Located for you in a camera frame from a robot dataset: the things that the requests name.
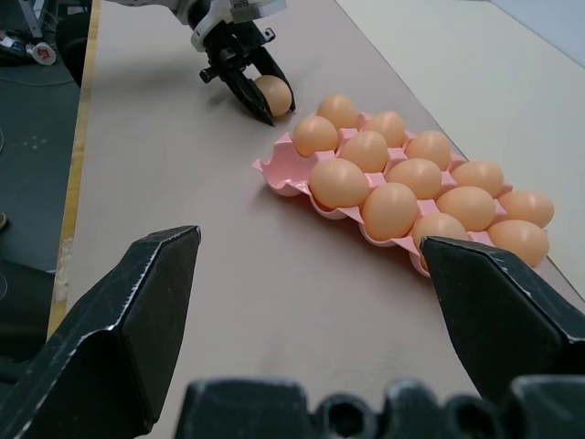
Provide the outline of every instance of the brown egg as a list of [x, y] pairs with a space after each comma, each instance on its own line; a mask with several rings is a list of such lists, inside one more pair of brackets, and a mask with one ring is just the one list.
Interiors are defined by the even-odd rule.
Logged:
[[442, 236], [467, 241], [465, 227], [451, 215], [442, 212], [430, 213], [418, 219], [412, 228], [414, 245], [420, 250], [420, 240], [425, 236]]
[[498, 199], [511, 220], [524, 220], [546, 227], [555, 214], [549, 197], [538, 192], [512, 191]]
[[479, 187], [456, 187], [437, 200], [437, 208], [462, 223], [468, 231], [482, 231], [495, 218], [495, 202]]
[[392, 167], [386, 181], [408, 186], [418, 199], [431, 199], [441, 190], [441, 170], [430, 160], [411, 158]]
[[355, 163], [364, 172], [382, 172], [388, 162], [388, 148], [382, 134], [364, 131], [349, 139], [339, 156]]
[[366, 175], [356, 164], [343, 158], [319, 162], [309, 176], [314, 198], [330, 209], [353, 208], [369, 194]]
[[362, 131], [377, 131], [384, 136], [388, 148], [400, 148], [404, 143], [404, 120], [396, 112], [383, 112], [366, 123]]
[[317, 109], [317, 116], [324, 117], [339, 130], [357, 128], [359, 112], [353, 102], [342, 94], [327, 96]]
[[375, 241], [402, 238], [417, 218], [414, 193], [400, 183], [387, 183], [369, 194], [362, 218], [367, 234]]
[[504, 173], [494, 162], [467, 162], [451, 172], [459, 186], [475, 186], [496, 197], [504, 187]]
[[404, 152], [408, 158], [431, 160], [441, 171], [451, 163], [451, 146], [447, 136], [437, 131], [425, 131], [417, 135]]
[[508, 250], [531, 267], [547, 257], [548, 235], [537, 225], [521, 219], [498, 222], [487, 231], [495, 247]]
[[304, 157], [317, 151], [334, 151], [337, 149], [337, 130], [324, 117], [309, 116], [294, 128], [292, 144]]
[[293, 94], [286, 82], [271, 75], [260, 76], [254, 82], [266, 98], [272, 116], [280, 117], [289, 111]]

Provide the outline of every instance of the plastic egg tray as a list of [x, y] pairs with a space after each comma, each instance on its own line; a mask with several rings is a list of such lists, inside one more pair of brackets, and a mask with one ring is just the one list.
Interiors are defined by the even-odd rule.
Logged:
[[[307, 197], [309, 197], [314, 209], [320, 215], [330, 220], [341, 220], [344, 218], [350, 218], [354, 220], [364, 235], [364, 238], [370, 243], [377, 245], [378, 247], [393, 247], [398, 245], [399, 247], [405, 249], [407, 252], [409, 252], [412, 265], [417, 269], [417, 271], [425, 276], [429, 276], [429, 273], [422, 266], [420, 253], [414, 244], [414, 240], [410, 236], [411, 231], [409, 231], [409, 233], [403, 238], [391, 239], [387, 241], [376, 241], [367, 234], [359, 207], [333, 210], [325, 209], [314, 199], [313, 195], [311, 194], [311, 190], [309, 189], [308, 179], [313, 167], [318, 162], [339, 156], [345, 143], [354, 135], [356, 135], [369, 119], [370, 116], [362, 113], [359, 116], [359, 129], [352, 128], [339, 130], [339, 142], [335, 152], [318, 152], [309, 157], [303, 157], [299, 155], [293, 146], [293, 140], [290, 134], [285, 134], [274, 144], [271, 159], [268, 162], [261, 162], [260, 160], [256, 160], [252, 167], [262, 172], [268, 185], [277, 194], [283, 197], [295, 197], [297, 195], [305, 194]], [[371, 190], [386, 183], [384, 175], [386, 175], [386, 173], [393, 166], [408, 160], [408, 157], [404, 151], [409, 145], [409, 142], [415, 137], [415, 134], [407, 133], [406, 140], [402, 147], [388, 149], [388, 162], [383, 172], [366, 174]], [[457, 187], [457, 183], [452, 178], [451, 172], [466, 162], [467, 160], [460, 155], [454, 153], [451, 154], [451, 162], [447, 170], [442, 172], [441, 191], [439, 194], [437, 194], [435, 199], [450, 189]], [[497, 198], [507, 192], [510, 192], [511, 190], [512, 186], [505, 182], [504, 187], [497, 195]], [[419, 206], [418, 218], [439, 211], [434, 199], [419, 199], [417, 203]], [[506, 219], [506, 212], [497, 199], [495, 199], [495, 207], [496, 214], [492, 224]], [[493, 246], [487, 231], [468, 231], [467, 234], [470, 241], [481, 242], [483, 244]]]

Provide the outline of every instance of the egg carton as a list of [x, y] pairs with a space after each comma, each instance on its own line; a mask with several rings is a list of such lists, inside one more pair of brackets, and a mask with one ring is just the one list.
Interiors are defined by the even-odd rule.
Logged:
[[[303, 157], [297, 153], [293, 145], [293, 139], [290, 134], [285, 134], [279, 140], [276, 141], [272, 150], [272, 157], [268, 162], [262, 162], [256, 160], [252, 167], [259, 170], [266, 183], [270, 188], [278, 195], [283, 197], [295, 197], [297, 195], [305, 194], [311, 200], [311, 204], [314, 209], [323, 217], [330, 220], [342, 220], [344, 218], [350, 218], [354, 220], [359, 229], [362, 232], [364, 238], [373, 245], [378, 247], [394, 247], [399, 246], [402, 249], [409, 252], [410, 261], [414, 268], [421, 274], [429, 277], [429, 272], [425, 270], [422, 265], [420, 253], [414, 244], [414, 240], [411, 236], [411, 230], [403, 238], [390, 239], [386, 241], [376, 241], [370, 237], [364, 226], [364, 220], [360, 214], [359, 207], [353, 208], [340, 208], [340, 209], [327, 209], [324, 208], [320, 203], [314, 199], [313, 194], [309, 188], [308, 179], [311, 174], [313, 167], [324, 160], [330, 158], [339, 157], [341, 151], [344, 148], [346, 142], [351, 139], [354, 135], [359, 133], [363, 128], [364, 124], [370, 119], [370, 116], [361, 113], [359, 116], [358, 129], [341, 129], [338, 131], [338, 147], [334, 151], [317, 152], [309, 157]], [[373, 174], [366, 173], [367, 181], [369, 183], [370, 190], [376, 187], [386, 184], [384, 175], [395, 165], [401, 163], [409, 158], [405, 154], [405, 150], [409, 143], [416, 137], [415, 134], [407, 133], [404, 144], [400, 148], [389, 148], [388, 149], [388, 162], [383, 172], [377, 172]], [[446, 171], [441, 173], [441, 191], [435, 197], [438, 198], [445, 192], [457, 187], [457, 182], [453, 179], [451, 172], [458, 166], [466, 163], [467, 159], [451, 153], [451, 161]], [[502, 191], [497, 195], [496, 198], [504, 195], [512, 190], [512, 186], [507, 182], [504, 183]], [[429, 215], [434, 212], [439, 212], [435, 199], [419, 199], [418, 204], [418, 218], [425, 215]], [[506, 212], [500, 205], [497, 199], [495, 202], [495, 219], [492, 224], [496, 224], [499, 221], [506, 219]], [[481, 242], [494, 246], [492, 241], [487, 234], [487, 231], [468, 231], [468, 238], [470, 241]]]

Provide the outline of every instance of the dark gray floor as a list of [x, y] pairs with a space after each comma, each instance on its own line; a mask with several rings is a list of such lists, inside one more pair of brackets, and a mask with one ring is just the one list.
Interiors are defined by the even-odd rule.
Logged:
[[[59, 61], [0, 68], [0, 77], [36, 84], [71, 78]], [[0, 80], [0, 211], [10, 220], [0, 231], [0, 259], [56, 268], [79, 97], [74, 82], [25, 87]]]

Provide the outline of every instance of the robotic arm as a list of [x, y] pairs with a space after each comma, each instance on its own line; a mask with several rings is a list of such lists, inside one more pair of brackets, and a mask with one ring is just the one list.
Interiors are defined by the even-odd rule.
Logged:
[[[253, 20], [270, 16], [286, 7], [286, 0], [110, 0], [120, 5], [168, 7], [185, 26], [193, 29], [191, 43], [206, 52], [209, 68], [200, 72], [208, 83], [223, 80], [238, 100], [260, 121], [274, 125], [266, 99], [243, 71], [253, 64], [261, 75], [289, 82], [264, 44], [275, 39], [272, 29], [260, 32]], [[294, 111], [294, 97], [291, 111]]]

